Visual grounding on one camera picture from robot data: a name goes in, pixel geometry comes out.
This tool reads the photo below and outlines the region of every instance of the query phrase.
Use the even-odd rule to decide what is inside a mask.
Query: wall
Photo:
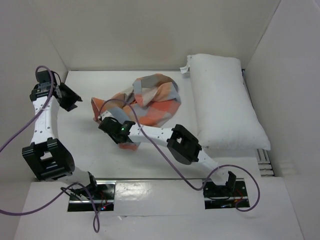
[[[63,78],[67,69],[53,47],[40,19],[25,0],[0,3],[0,144],[22,127],[33,115],[29,94],[36,84],[35,69],[46,65]],[[22,211],[31,170],[21,155],[30,144],[29,127],[0,154],[0,208]],[[19,218],[0,215],[1,239],[13,239]]]
[[[70,70],[167,70],[196,53],[245,67],[280,0],[31,1]]]
[[[320,0],[282,0],[246,69],[258,118],[271,141],[306,240],[320,226]]]

